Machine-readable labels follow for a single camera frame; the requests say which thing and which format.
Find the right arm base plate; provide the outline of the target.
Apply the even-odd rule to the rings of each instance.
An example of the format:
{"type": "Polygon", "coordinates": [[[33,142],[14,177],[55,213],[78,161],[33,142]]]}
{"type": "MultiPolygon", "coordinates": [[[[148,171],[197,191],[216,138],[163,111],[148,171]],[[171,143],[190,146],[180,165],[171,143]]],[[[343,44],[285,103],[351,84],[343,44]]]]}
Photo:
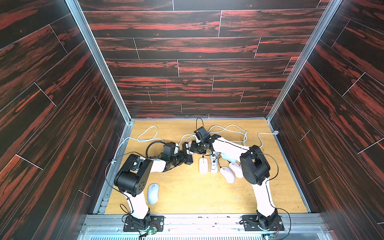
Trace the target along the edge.
{"type": "Polygon", "coordinates": [[[245,231],[275,231],[282,232],[285,230],[281,217],[273,213],[271,216],[263,215],[243,215],[239,222],[244,226],[245,231]]]}

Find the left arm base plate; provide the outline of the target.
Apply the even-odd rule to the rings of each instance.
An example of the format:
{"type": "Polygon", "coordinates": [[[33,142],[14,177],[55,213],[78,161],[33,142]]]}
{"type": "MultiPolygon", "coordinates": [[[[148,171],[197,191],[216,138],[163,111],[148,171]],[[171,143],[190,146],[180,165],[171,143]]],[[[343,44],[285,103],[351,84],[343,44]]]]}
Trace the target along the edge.
{"type": "Polygon", "coordinates": [[[160,215],[148,215],[144,219],[126,216],[123,232],[147,232],[149,235],[164,230],[165,217],[160,215]]]}

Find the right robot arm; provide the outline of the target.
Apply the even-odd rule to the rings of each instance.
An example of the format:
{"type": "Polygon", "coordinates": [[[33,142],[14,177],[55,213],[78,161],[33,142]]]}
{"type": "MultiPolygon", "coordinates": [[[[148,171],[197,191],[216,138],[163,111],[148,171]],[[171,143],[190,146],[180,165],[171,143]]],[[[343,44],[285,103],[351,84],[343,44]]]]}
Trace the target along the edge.
{"type": "Polygon", "coordinates": [[[200,155],[210,150],[240,162],[243,176],[252,185],[255,193],[259,226],[268,230],[274,225],[279,215],[270,193],[271,167],[258,146],[241,146],[219,135],[213,135],[205,141],[187,143],[187,150],[200,155]]]}

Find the white mouse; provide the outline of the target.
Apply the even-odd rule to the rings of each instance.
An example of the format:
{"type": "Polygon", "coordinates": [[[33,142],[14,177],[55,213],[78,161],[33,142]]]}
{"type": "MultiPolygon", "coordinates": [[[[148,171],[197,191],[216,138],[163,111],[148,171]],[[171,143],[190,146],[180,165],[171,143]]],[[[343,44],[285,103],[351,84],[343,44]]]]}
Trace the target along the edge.
{"type": "Polygon", "coordinates": [[[150,205],[154,205],[159,200],[159,189],[158,184],[151,184],[148,188],[148,202],[150,205]]]}

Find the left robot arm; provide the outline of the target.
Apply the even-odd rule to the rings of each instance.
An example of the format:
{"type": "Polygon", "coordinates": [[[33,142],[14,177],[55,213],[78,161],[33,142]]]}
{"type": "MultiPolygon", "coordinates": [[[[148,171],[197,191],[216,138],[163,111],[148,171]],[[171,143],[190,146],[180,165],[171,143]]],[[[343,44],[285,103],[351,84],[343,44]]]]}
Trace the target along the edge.
{"type": "Polygon", "coordinates": [[[192,163],[193,156],[184,152],[179,152],[175,156],[161,153],[159,158],[145,158],[132,153],[116,174],[114,185],[127,197],[133,218],[144,220],[150,215],[143,194],[150,173],[163,173],[182,164],[192,163]]]}

